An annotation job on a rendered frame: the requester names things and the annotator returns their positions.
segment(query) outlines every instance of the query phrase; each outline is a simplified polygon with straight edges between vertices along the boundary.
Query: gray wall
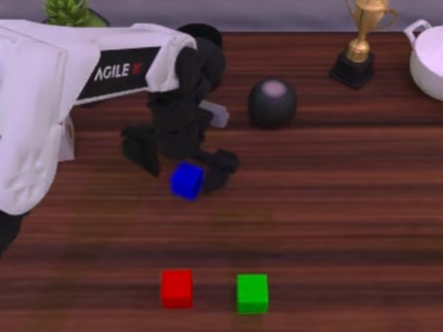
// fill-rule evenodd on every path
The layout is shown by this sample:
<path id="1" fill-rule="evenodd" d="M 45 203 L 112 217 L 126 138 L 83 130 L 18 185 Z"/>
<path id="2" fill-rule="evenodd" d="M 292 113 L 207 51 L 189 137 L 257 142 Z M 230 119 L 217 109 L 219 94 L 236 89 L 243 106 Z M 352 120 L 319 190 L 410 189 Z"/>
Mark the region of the gray wall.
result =
<path id="1" fill-rule="evenodd" d="M 44 0 L 0 0 L 0 18 L 41 21 Z M 223 31 L 354 30 L 343 0 L 90 0 L 112 26 L 136 22 L 176 27 L 190 22 Z M 416 19 L 443 25 L 443 0 L 390 0 L 402 30 Z"/>

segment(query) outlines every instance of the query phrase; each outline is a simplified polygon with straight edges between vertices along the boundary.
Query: wooden table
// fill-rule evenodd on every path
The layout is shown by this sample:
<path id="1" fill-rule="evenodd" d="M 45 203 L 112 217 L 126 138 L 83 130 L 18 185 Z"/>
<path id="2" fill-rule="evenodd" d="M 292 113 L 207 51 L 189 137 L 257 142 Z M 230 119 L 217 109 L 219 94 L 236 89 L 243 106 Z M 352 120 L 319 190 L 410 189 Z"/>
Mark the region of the wooden table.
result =
<path id="1" fill-rule="evenodd" d="M 441 332 L 443 104 L 408 73 L 400 34 L 371 35 L 377 74 L 330 80 L 354 35 L 226 36 L 211 100 L 232 114 L 206 147 L 237 152 L 222 192 L 172 197 L 125 160 L 118 132 L 148 118 L 143 94 L 75 109 L 78 159 L 3 257 L 4 332 Z M 275 75 L 299 96 L 292 126 L 252 128 L 246 98 Z M 195 308 L 164 311 L 162 268 L 191 268 Z M 267 273 L 264 316 L 235 314 L 237 273 Z"/>

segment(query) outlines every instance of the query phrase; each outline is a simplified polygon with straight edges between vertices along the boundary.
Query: trophy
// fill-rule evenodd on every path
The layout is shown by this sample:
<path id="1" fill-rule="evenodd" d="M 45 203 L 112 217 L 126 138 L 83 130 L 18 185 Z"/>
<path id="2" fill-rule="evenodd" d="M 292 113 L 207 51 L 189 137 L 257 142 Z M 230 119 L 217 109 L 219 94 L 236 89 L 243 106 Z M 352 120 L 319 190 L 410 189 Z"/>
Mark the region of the trophy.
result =
<path id="1" fill-rule="evenodd" d="M 344 85 L 360 89 L 374 76 L 374 53 L 366 41 L 366 35 L 375 30 L 383 30 L 397 20 L 397 12 L 389 8 L 388 0 L 354 0 L 354 12 L 346 0 L 346 7 L 354 19 L 359 35 L 352 40 L 347 49 L 338 55 L 338 59 L 329 72 L 329 76 Z M 392 15 L 392 19 L 383 26 L 379 26 L 385 15 Z"/>

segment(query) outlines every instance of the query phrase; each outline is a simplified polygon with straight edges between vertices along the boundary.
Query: red letter x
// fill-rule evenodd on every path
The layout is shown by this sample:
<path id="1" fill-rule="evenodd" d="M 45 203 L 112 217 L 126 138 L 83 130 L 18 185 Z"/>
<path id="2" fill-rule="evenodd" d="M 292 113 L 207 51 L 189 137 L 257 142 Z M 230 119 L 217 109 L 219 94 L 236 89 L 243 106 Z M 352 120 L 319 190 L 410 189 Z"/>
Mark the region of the red letter x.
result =
<path id="1" fill-rule="evenodd" d="M 132 65 L 132 75 L 137 75 L 140 73 L 141 62 L 135 62 Z"/>

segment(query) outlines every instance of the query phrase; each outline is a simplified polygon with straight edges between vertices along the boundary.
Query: red cube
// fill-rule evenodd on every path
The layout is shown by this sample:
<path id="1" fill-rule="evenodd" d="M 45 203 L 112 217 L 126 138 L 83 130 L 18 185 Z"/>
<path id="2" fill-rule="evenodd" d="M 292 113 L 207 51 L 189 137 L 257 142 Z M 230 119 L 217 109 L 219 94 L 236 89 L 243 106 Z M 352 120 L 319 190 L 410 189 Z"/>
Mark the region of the red cube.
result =
<path id="1" fill-rule="evenodd" d="M 161 273 L 161 302 L 166 309 L 192 308 L 191 270 L 164 270 Z"/>

